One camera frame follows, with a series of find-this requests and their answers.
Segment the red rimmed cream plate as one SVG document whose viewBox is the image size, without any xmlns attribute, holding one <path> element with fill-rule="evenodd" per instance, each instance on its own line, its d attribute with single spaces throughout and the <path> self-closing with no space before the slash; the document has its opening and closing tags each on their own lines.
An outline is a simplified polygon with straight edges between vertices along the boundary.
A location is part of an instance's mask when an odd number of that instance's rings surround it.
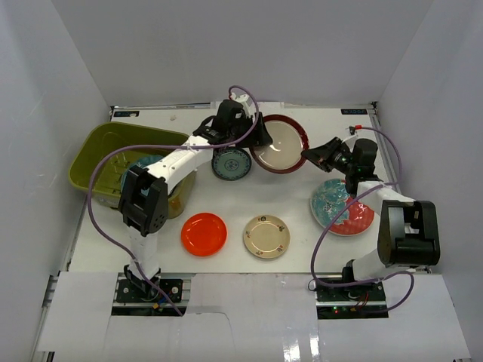
<svg viewBox="0 0 483 362">
<path fill-rule="evenodd" d="M 309 149 L 309 138 L 303 127 L 294 119 L 277 114 L 264 116 L 263 125 L 272 137 L 272 143 L 249 148 L 255 162 L 271 173 L 299 170 L 306 162 L 301 152 Z"/>
</svg>

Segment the teal and red floral plate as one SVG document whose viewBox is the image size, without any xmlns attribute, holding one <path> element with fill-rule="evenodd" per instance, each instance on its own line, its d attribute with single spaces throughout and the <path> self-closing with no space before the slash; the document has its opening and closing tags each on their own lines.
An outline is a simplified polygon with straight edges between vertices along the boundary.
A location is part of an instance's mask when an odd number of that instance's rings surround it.
<svg viewBox="0 0 483 362">
<path fill-rule="evenodd" d="M 328 179 L 313 191 L 309 206 L 315 220 L 325 228 L 351 200 L 344 179 Z M 329 232 L 339 236 L 355 236 L 369 229 L 373 221 L 374 211 L 356 202 L 341 214 Z"/>
</svg>

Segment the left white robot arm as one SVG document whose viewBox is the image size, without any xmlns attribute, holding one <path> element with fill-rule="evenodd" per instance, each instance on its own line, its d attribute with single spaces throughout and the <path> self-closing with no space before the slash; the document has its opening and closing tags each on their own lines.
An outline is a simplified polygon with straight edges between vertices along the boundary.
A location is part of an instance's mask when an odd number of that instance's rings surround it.
<svg viewBox="0 0 483 362">
<path fill-rule="evenodd" d="M 142 300 L 153 300 L 159 292 L 157 234 L 168 220 L 172 191 L 218 156 L 272 142 L 261 112 L 251 113 L 251 104 L 247 94 L 230 94 L 217 114 L 206 118 L 181 146 L 157 162 L 128 170 L 118 206 L 133 253 L 125 276 Z"/>
</svg>

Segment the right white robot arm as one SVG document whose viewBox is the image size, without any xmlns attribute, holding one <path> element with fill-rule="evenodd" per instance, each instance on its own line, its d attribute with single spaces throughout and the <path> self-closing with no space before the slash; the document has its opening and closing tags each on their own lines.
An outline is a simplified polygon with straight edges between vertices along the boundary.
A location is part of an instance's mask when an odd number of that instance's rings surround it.
<svg viewBox="0 0 483 362">
<path fill-rule="evenodd" d="M 410 268 L 437 265 L 441 255 L 435 205 L 401 195 L 392 183 L 375 173 L 377 143 L 357 139 L 352 146 L 335 137 L 328 143 L 302 151 L 319 169 L 338 170 L 345 176 L 353 204 L 362 202 L 379 216 L 377 246 L 346 265 L 351 272 L 340 282 L 341 293 L 356 301 L 368 291 L 368 283 L 403 274 Z"/>
</svg>

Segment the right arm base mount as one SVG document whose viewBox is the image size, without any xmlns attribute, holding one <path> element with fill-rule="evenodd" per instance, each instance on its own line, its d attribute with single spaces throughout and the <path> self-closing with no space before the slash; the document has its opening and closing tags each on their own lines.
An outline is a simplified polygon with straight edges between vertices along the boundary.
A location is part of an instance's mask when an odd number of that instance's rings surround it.
<svg viewBox="0 0 483 362">
<path fill-rule="evenodd" d="M 317 318 L 320 321 L 388 318 L 386 294 L 381 283 L 354 287 L 323 287 L 308 283 L 315 294 Z"/>
</svg>

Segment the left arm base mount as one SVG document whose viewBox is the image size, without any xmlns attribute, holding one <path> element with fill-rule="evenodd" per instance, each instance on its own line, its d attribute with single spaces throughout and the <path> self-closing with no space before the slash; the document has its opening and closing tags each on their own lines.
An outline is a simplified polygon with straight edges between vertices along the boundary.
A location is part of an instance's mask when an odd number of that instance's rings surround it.
<svg viewBox="0 0 483 362">
<path fill-rule="evenodd" d="M 186 312 L 186 302 L 183 297 L 184 280 L 179 278 L 162 278 L 159 287 L 180 310 Z M 138 317 L 179 317 L 173 306 L 156 288 L 149 287 L 144 293 L 135 287 L 126 277 L 119 277 L 112 303 L 113 316 Z"/>
</svg>

